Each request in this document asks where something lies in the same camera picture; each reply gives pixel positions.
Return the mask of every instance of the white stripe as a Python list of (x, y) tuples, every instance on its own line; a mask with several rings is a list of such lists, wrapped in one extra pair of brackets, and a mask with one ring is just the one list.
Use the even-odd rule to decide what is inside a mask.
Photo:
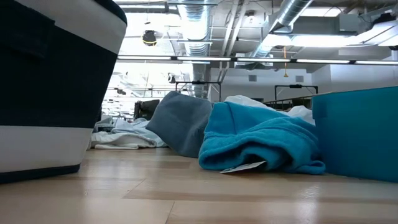
[(90, 128), (0, 126), (0, 172), (80, 164)]
[(16, 0), (55, 25), (118, 54), (127, 25), (94, 0)]

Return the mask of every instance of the paper tag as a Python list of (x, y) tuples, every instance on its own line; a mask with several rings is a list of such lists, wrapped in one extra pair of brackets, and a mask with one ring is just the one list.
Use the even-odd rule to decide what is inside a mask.
[(241, 165), (238, 167), (232, 167), (232, 168), (225, 169), (225, 170), (221, 171), (220, 174), (226, 174), (229, 172), (236, 172), (236, 171), (241, 171), (241, 170), (246, 170), (246, 169), (253, 169), (253, 168), (260, 166), (261, 164), (263, 164), (265, 162), (267, 162), (267, 161), (255, 162), (252, 164), (245, 164), (245, 165)]

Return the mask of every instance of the teal storage bin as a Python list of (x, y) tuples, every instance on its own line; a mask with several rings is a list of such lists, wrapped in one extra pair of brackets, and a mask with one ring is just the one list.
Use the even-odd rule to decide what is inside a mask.
[(398, 182), (398, 86), (314, 96), (326, 171)]

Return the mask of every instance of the wooden floor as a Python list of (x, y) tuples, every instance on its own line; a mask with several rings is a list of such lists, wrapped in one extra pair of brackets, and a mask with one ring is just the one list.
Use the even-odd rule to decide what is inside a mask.
[(398, 223), (398, 184), (201, 170), (170, 149), (90, 150), (79, 173), (0, 185), (0, 223)]

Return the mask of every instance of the teal towel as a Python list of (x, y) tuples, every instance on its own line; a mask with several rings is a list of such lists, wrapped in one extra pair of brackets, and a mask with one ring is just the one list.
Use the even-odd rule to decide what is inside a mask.
[(267, 161), (266, 171), (323, 174), (315, 126), (277, 111), (217, 103), (205, 129), (199, 165), (224, 170)]

